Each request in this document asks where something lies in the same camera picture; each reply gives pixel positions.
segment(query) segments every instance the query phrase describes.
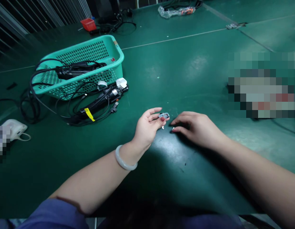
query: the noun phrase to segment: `plastic bag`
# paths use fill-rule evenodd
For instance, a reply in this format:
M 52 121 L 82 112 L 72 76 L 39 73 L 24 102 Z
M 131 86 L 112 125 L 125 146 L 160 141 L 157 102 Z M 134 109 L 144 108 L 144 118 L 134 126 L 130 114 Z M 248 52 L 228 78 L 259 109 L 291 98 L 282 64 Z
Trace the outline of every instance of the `plastic bag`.
M 185 7 L 185 8 L 180 8 L 179 10 L 167 10 L 167 11 L 165 11 L 162 6 L 159 6 L 158 8 L 159 14 L 166 19 L 169 19 L 171 16 L 174 16 L 174 15 L 181 16 L 181 15 L 192 14 L 195 12 L 195 10 L 196 10 L 195 7 Z

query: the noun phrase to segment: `blue sleeve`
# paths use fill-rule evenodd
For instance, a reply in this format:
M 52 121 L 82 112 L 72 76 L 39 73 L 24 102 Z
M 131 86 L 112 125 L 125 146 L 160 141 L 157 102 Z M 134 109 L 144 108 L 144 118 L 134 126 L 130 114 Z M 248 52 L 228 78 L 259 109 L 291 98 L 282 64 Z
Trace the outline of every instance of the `blue sleeve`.
M 77 208 L 58 199 L 47 199 L 17 229 L 88 229 Z

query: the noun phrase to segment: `yellow tag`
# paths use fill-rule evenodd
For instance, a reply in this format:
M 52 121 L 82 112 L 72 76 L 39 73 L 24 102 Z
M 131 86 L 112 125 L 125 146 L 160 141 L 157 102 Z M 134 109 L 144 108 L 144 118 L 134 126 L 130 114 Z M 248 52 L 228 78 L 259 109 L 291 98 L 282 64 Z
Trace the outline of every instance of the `yellow tag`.
M 85 108 L 84 110 L 86 111 L 86 114 L 88 115 L 88 117 L 89 117 L 92 121 L 95 121 L 95 120 L 93 119 L 92 114 L 90 113 L 90 110 L 89 110 L 88 108 Z

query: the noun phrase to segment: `white bracelet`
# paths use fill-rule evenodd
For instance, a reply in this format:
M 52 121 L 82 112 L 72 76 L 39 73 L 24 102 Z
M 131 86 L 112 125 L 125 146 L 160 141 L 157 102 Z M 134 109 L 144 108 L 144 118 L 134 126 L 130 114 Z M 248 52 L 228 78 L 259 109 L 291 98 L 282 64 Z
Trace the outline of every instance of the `white bracelet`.
M 121 148 L 122 145 L 119 145 L 117 148 L 116 148 L 116 159 L 119 163 L 119 165 L 121 165 L 121 167 L 125 170 L 129 170 L 129 171 L 133 171 L 137 168 L 138 166 L 138 163 L 136 163 L 135 165 L 128 165 L 126 164 L 122 158 L 120 157 L 120 154 L 119 154 L 119 149 Z

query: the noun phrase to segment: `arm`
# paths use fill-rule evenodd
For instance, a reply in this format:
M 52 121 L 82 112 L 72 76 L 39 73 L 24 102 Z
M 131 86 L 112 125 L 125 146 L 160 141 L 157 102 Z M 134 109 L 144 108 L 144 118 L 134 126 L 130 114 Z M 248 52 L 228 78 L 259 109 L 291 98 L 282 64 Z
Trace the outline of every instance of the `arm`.
M 282 228 L 295 228 L 295 174 L 229 139 L 203 114 L 183 112 L 171 124 L 194 143 L 220 154 L 261 207 Z
M 151 146 L 156 131 L 169 120 L 158 118 L 162 108 L 147 110 L 139 119 L 132 141 L 120 148 L 120 157 L 128 165 L 136 164 Z M 49 198 L 75 205 L 85 214 L 93 213 L 118 187 L 129 171 L 116 160 L 115 150 L 81 169 L 66 180 Z

